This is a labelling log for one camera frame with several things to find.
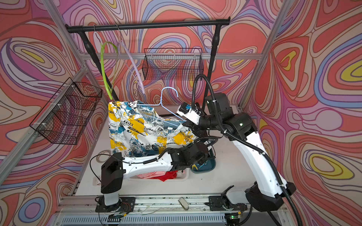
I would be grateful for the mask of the red shorts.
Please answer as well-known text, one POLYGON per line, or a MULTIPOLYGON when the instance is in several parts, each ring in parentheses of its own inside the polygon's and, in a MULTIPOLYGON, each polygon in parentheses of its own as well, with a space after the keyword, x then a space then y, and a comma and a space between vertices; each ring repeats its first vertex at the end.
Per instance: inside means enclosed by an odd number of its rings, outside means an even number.
POLYGON ((168 172, 158 171, 151 176, 151 179, 158 179, 163 182, 175 178, 177 178, 177 171, 168 171, 168 172))

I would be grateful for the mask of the white printed graphic shorts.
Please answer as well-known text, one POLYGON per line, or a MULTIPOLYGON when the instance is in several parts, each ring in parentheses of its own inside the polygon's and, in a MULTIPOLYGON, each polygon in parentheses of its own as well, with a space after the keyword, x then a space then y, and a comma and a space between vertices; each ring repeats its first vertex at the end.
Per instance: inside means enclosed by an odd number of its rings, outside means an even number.
POLYGON ((162 118, 139 101, 108 104, 111 151, 127 157, 157 155, 167 148, 180 148, 197 136, 177 118, 162 118))

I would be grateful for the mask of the pink tie-dye shorts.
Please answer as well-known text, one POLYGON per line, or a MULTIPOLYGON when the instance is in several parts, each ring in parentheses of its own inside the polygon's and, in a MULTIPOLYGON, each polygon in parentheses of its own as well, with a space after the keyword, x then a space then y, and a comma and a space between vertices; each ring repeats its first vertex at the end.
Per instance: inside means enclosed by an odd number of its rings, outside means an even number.
POLYGON ((139 174, 139 175, 137 175, 137 177, 140 179, 152 179, 152 178, 164 176, 165 174, 166 174, 165 171, 155 171, 155 172, 150 172, 150 173, 139 174))

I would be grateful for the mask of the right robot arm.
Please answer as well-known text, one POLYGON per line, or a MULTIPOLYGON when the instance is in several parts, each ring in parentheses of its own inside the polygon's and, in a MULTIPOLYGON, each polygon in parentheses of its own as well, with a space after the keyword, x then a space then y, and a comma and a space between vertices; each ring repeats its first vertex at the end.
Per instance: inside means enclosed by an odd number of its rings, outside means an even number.
POLYGON ((251 117, 246 113, 234 114, 226 95, 215 93, 206 75, 196 76, 191 104, 183 103, 177 113, 187 118, 184 126, 190 128, 198 137, 203 137, 207 130, 217 130, 239 149, 256 178, 255 183, 244 191, 251 207, 259 212, 267 212, 274 223, 279 225, 272 212, 278 210, 286 199, 295 215, 297 225, 303 225, 300 213, 291 199, 296 186, 287 182, 278 172, 273 160, 265 151, 251 117), (205 99, 209 114, 195 103, 197 83, 200 79, 209 87, 210 95, 205 99))

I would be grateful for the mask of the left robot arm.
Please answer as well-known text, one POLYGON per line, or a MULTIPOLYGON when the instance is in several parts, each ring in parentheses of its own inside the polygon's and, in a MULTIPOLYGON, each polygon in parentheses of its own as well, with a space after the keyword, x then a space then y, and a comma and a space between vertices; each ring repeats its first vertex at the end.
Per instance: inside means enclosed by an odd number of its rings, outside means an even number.
POLYGON ((209 149, 217 141, 215 136, 201 137, 186 146, 166 148, 161 154, 153 156, 123 157, 122 153, 108 155, 100 168, 100 177, 97 177, 103 196, 96 198, 95 211, 125 214, 132 212, 131 203, 122 201, 119 197, 124 179, 157 171, 182 171, 196 164, 202 165, 211 158, 209 149))

